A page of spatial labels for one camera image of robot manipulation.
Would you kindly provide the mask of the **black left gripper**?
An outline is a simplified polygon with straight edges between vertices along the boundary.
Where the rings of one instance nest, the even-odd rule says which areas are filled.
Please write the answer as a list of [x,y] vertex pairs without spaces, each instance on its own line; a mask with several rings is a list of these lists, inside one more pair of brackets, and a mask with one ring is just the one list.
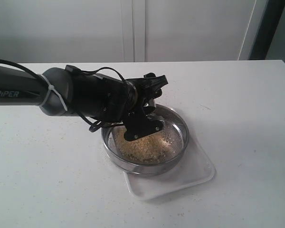
[[162,88],[168,84],[166,76],[148,73],[143,78],[131,78],[126,82],[129,87],[130,104],[126,105],[123,114],[125,140],[132,142],[162,131],[165,128],[165,120],[154,113],[156,107],[143,105],[150,99],[162,95]]

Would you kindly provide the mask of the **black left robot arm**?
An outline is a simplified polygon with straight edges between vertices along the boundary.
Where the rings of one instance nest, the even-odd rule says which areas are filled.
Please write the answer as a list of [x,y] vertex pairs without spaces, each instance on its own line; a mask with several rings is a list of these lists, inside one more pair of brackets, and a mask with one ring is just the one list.
[[162,131],[164,119],[148,103],[162,95],[165,76],[113,78],[100,70],[53,67],[42,74],[16,64],[0,64],[0,105],[38,106],[49,116],[78,116],[91,132],[124,126],[131,142]]

